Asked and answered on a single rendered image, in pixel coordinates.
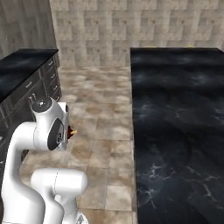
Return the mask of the wide dark grey drawer front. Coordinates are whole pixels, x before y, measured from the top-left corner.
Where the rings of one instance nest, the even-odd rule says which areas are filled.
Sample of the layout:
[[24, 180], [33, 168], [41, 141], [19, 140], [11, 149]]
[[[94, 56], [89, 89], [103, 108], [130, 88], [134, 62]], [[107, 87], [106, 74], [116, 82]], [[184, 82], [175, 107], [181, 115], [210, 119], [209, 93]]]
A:
[[40, 80], [39, 73], [35, 72], [27, 80], [25, 80], [11, 95], [10, 100], [16, 105]]

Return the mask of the dark grey cupboard run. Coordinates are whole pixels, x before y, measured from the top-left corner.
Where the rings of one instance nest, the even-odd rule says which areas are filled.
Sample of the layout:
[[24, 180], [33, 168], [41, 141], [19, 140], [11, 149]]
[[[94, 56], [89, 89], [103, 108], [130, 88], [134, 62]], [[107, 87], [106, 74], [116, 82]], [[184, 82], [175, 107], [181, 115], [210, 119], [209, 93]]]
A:
[[41, 96], [61, 97], [58, 49], [19, 49], [0, 59], [0, 187], [12, 127], [34, 121], [31, 104]]

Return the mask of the small red yellow object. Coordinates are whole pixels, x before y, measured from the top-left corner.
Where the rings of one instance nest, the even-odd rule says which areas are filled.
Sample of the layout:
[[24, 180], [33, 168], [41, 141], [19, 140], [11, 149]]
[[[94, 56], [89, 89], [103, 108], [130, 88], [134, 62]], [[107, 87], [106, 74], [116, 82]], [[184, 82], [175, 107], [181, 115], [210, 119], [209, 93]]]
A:
[[72, 129], [71, 126], [68, 126], [68, 129], [67, 129], [67, 138], [68, 139], [70, 139], [76, 133], [77, 133], [76, 129]]

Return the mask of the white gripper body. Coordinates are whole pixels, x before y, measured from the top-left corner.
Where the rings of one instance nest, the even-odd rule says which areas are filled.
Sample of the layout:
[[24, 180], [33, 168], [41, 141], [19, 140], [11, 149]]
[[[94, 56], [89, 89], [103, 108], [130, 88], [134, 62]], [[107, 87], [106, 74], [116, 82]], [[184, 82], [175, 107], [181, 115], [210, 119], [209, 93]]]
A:
[[62, 109], [63, 115], [62, 115], [62, 123], [64, 125], [64, 138], [63, 142], [67, 143], [67, 132], [68, 132], [68, 125], [69, 125], [69, 108], [65, 102], [60, 102], [59, 106]]

